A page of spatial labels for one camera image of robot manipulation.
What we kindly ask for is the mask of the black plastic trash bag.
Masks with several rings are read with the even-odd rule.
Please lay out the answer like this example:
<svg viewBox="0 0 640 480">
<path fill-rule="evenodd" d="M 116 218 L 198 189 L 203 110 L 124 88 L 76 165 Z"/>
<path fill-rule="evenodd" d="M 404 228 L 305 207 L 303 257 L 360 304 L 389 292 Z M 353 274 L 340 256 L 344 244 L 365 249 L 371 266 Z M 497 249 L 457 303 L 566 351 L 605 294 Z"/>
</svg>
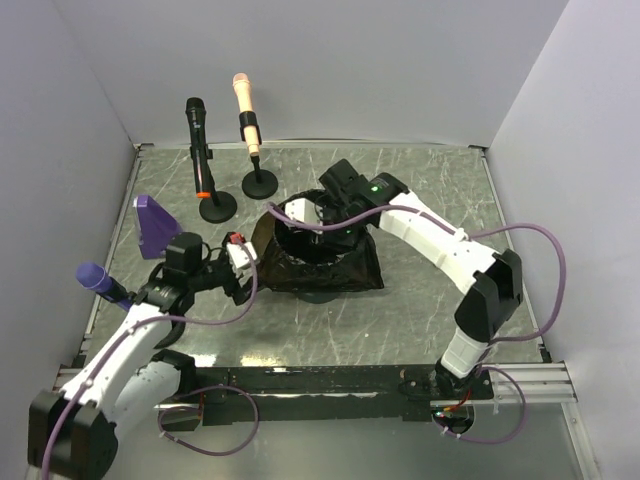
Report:
<svg viewBox="0 0 640 480">
<path fill-rule="evenodd" d="M 259 286 L 294 294 L 383 289 L 372 235 L 365 228 L 354 234 L 355 244 L 338 251 L 316 242 L 311 231 L 291 229 L 270 213 L 261 215 L 251 235 L 259 257 Z"/>
</svg>

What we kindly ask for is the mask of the dark blue trash bin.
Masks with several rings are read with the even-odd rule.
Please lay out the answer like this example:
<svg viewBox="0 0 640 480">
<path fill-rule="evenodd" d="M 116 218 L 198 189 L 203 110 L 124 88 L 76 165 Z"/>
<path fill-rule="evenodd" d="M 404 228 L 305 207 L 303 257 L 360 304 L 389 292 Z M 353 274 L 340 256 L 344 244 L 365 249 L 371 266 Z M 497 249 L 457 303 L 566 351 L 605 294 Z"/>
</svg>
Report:
<svg viewBox="0 0 640 480">
<path fill-rule="evenodd" d="M 310 304 L 325 304 L 340 296 L 337 292 L 299 292 L 297 298 Z"/>
</svg>

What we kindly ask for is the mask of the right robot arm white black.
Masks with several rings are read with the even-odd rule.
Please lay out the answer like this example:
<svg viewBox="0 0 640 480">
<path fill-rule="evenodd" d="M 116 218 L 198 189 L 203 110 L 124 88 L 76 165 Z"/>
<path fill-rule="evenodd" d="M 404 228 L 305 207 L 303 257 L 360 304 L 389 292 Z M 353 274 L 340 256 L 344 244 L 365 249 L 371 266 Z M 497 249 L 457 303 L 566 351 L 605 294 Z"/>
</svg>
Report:
<svg viewBox="0 0 640 480">
<path fill-rule="evenodd" d="M 463 294 L 454 313 L 454 335 L 435 366 L 440 393 L 453 399 L 462 396 L 490 342 L 522 302 L 520 257 L 510 249 L 499 253 L 472 240 L 389 173 L 368 180 L 342 159 L 319 182 L 328 196 L 322 224 L 347 224 L 325 230 L 327 239 L 344 239 L 352 226 L 372 225 L 414 248 Z"/>
</svg>

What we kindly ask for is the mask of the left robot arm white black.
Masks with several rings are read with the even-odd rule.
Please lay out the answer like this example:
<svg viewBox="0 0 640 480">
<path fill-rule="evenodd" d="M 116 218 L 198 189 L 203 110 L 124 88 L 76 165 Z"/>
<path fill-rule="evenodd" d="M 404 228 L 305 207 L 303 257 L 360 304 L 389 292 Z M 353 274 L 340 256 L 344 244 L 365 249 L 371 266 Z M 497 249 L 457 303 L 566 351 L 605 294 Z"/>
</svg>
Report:
<svg viewBox="0 0 640 480">
<path fill-rule="evenodd" d="M 224 290 L 250 308 L 258 279 L 241 285 L 237 272 L 257 269 L 253 245 L 228 234 L 216 257 L 195 233 L 172 238 L 165 259 L 132 297 L 120 327 L 77 375 L 59 390 L 42 391 L 29 408 L 28 462 L 43 479 L 101 479 L 124 438 L 166 399 L 197 394 L 195 360 L 162 349 L 199 292 Z"/>
</svg>

